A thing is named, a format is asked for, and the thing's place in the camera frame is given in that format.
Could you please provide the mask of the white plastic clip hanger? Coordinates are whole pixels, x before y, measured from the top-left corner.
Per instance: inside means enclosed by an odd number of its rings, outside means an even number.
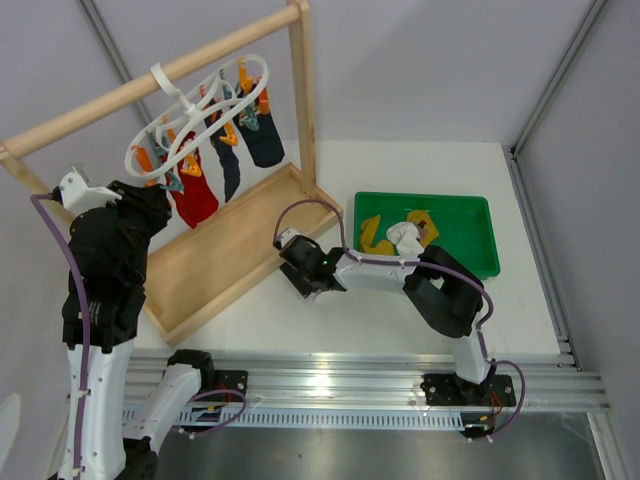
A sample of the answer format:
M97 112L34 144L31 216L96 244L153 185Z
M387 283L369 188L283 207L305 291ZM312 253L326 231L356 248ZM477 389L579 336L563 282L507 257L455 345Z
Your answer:
M214 133L227 130L235 120L256 130L257 117L269 108L270 71L265 59L256 54L245 54L224 63L188 93L168 79L159 63L151 67L151 74L173 104L143 127L129 145L124 165L136 179L154 180L176 169ZM160 148L163 158L157 166L134 164L135 154L145 139Z

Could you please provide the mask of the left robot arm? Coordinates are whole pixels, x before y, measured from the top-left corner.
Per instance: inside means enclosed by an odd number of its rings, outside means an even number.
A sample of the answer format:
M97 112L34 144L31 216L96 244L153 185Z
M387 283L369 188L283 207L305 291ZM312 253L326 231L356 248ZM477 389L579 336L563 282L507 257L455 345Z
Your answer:
M70 178L56 189L73 210L70 266L62 308L71 392L60 479L152 479L161 446L192 398L216 390L210 354L178 350L162 380L129 422L122 419L125 377L146 301L148 249L171 218L165 190L113 181L89 187Z

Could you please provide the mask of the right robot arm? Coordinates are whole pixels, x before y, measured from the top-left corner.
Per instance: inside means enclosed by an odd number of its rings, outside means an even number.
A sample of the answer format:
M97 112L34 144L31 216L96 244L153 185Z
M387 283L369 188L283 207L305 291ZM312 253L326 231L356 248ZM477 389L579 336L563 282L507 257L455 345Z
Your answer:
M403 258L357 253L345 247L324 252L293 229L273 242L280 270L305 298L322 292L370 290L408 298L426 324L450 340L453 382L459 397L478 405L493 389L496 367L487 358L477 316L493 311L477 277L443 248L433 246Z

